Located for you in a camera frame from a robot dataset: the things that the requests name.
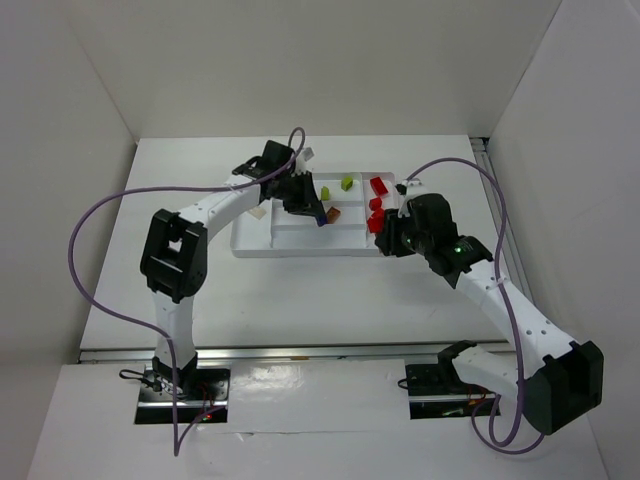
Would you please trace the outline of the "brown lego plate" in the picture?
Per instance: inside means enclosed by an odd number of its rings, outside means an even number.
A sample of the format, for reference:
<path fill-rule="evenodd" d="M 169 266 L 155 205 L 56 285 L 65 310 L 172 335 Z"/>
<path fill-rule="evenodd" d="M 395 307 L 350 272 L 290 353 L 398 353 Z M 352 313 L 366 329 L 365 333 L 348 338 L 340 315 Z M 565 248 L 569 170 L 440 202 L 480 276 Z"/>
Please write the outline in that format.
<path fill-rule="evenodd" d="M 327 222 L 329 224 L 334 224 L 337 222 L 337 220 L 341 216 L 341 211 L 335 207 L 330 207 L 329 210 L 326 212 L 326 216 L 327 216 Z"/>

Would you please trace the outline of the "white lego brick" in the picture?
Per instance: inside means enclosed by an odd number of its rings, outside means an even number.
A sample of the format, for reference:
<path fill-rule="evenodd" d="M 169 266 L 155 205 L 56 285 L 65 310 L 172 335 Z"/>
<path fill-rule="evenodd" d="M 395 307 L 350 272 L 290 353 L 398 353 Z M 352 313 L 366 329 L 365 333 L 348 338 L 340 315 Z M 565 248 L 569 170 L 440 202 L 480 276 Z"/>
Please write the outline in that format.
<path fill-rule="evenodd" d="M 255 207 L 249 211 L 249 213 L 256 219 L 260 220 L 266 215 L 266 210 L 260 207 Z"/>

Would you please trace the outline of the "small red lego brick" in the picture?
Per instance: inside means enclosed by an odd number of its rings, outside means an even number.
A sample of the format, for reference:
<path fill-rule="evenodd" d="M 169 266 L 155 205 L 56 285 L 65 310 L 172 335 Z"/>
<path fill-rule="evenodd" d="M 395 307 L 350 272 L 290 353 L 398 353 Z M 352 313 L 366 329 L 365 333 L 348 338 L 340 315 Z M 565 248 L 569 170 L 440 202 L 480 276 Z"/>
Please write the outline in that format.
<path fill-rule="evenodd" d="M 369 201 L 369 209 L 371 211 L 376 211 L 382 208 L 382 199 L 379 197 L 374 197 Z"/>

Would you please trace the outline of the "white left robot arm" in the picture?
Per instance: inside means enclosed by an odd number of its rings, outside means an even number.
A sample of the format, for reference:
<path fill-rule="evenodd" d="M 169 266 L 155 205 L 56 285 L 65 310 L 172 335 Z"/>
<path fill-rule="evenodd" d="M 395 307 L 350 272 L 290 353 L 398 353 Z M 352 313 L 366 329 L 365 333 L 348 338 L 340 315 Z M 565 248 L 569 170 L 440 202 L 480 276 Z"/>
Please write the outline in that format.
<path fill-rule="evenodd" d="M 152 217 L 140 265 L 152 292 L 156 325 L 164 331 L 152 367 L 180 392 L 190 389 L 197 368 L 193 306 L 207 277 L 209 243 L 267 200 L 325 225 L 327 215 L 307 169 L 312 156 L 310 148 L 295 151 L 269 140 L 260 155 L 236 167 L 215 192 L 178 211 L 160 209 Z"/>

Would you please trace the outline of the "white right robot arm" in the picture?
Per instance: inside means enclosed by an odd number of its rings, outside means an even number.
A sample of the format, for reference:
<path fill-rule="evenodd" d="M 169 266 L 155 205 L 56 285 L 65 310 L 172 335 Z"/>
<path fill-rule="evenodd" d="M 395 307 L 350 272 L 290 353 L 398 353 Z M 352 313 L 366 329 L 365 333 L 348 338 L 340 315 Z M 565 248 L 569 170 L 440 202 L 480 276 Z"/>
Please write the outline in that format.
<path fill-rule="evenodd" d="M 385 256 L 424 258 L 429 268 L 489 318 L 515 352 L 507 362 L 473 341 L 442 350 L 438 365 L 450 384 L 465 383 L 509 398 L 539 433 L 551 435 L 602 402 L 604 354 L 579 343 L 542 314 L 506 277 L 475 237 L 462 236 L 449 203 L 423 194 L 388 209 L 375 244 Z"/>

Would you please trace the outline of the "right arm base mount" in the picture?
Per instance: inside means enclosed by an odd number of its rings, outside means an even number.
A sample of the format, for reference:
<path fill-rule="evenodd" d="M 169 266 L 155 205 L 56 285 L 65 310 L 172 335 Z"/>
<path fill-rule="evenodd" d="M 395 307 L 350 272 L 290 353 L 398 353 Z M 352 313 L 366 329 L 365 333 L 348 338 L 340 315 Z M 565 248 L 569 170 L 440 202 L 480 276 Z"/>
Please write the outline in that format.
<path fill-rule="evenodd" d="M 453 360 L 464 350 L 476 347 L 459 341 L 437 354 L 435 363 L 409 364 L 397 386 L 409 397 L 412 420 L 489 416 L 495 395 L 487 389 L 464 383 L 454 371 Z"/>

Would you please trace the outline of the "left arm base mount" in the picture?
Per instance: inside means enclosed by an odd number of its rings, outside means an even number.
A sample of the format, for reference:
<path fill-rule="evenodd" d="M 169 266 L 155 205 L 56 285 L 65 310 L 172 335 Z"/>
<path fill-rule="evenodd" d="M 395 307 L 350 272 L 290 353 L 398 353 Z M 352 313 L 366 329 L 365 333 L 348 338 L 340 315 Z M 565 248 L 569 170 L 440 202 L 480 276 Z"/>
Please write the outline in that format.
<path fill-rule="evenodd" d="M 134 423 L 136 425 L 171 424 L 172 386 L 151 369 L 122 369 L 119 378 L 139 384 Z M 207 412 L 200 422 L 226 423 L 231 371 L 228 368 L 205 368 L 195 372 L 192 383 L 177 392 L 179 424 L 190 424 Z"/>

